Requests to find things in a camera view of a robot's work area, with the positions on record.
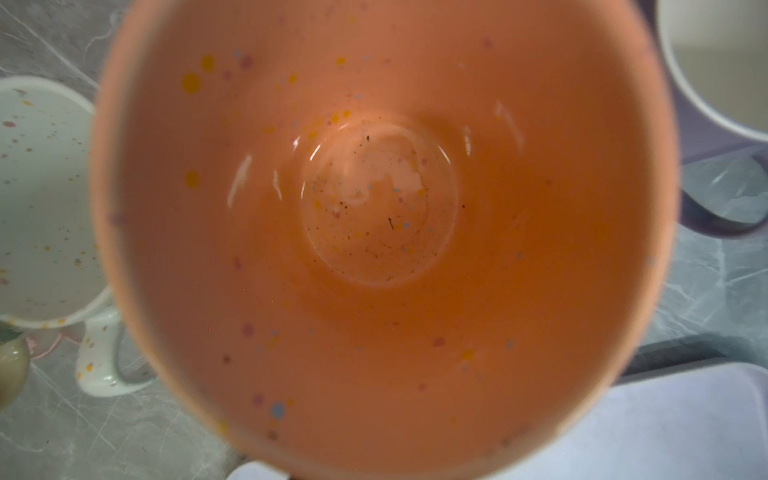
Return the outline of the orange ceramic mug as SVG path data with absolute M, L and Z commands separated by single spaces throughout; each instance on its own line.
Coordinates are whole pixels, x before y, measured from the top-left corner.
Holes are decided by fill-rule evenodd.
M 633 1 L 136 1 L 91 147 L 162 381 L 302 479 L 473 479 L 653 315 L 677 140 Z

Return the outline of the pink cherry blossom coaster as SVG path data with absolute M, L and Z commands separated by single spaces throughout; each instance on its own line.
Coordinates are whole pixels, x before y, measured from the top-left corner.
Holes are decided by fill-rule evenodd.
M 72 325 L 60 329 L 41 329 L 30 331 L 25 336 L 30 359 L 38 360 L 52 353 L 62 341 L 79 344 L 83 334 L 81 325 Z

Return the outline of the purple white ceramic mug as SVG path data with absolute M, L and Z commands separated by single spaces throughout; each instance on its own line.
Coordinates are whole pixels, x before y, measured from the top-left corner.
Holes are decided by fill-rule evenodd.
M 640 1 L 674 100 L 681 163 L 767 166 L 767 4 Z

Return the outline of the yellow ceramic mug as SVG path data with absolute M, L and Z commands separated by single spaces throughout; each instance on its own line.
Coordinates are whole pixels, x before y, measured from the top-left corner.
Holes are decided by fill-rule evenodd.
M 26 341 L 19 337 L 1 345 L 0 408 L 5 410 L 21 394 L 27 381 L 30 353 Z

